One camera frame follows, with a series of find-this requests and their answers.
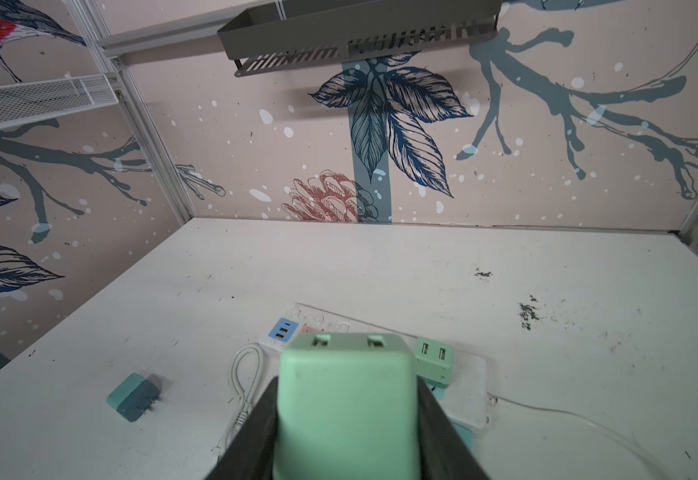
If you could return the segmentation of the teal charger plug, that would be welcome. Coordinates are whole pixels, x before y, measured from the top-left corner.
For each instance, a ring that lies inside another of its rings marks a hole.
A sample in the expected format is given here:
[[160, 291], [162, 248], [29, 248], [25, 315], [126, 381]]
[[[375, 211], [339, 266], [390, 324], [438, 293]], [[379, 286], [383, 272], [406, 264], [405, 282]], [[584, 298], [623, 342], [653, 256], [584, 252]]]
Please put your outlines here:
[[137, 421], [160, 397], [160, 388], [138, 373], [130, 374], [106, 398], [109, 407], [128, 422]]

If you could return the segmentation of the green charger plug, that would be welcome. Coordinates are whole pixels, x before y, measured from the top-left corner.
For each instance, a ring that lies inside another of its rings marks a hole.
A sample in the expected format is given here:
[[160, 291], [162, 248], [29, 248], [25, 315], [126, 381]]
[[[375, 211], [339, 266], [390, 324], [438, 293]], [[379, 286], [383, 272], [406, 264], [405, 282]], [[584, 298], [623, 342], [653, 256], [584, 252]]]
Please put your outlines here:
[[334, 387], [328, 403], [316, 393], [296, 400], [285, 389], [286, 348], [280, 358], [278, 428], [273, 476], [276, 479], [418, 479], [417, 382], [415, 419], [395, 419], [358, 400], [339, 398]]
[[452, 378], [454, 349], [442, 342], [419, 337], [413, 352], [417, 375], [435, 387], [447, 388]]

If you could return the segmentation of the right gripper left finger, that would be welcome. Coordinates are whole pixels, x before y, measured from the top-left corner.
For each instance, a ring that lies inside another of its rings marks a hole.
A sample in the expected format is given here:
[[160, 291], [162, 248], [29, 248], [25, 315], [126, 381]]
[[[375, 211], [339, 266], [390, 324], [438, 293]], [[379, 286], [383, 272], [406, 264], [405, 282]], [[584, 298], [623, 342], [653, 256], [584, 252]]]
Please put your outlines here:
[[274, 478], [278, 384], [278, 377], [269, 382], [239, 433], [206, 476], [207, 480]]

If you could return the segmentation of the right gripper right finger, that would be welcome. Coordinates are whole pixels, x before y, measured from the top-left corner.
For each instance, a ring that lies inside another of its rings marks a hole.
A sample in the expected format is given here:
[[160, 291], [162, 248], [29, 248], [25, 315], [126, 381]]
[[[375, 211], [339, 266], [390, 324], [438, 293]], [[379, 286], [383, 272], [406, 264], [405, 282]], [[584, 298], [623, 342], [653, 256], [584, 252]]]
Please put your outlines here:
[[489, 480], [421, 377], [417, 378], [417, 400], [421, 478]]

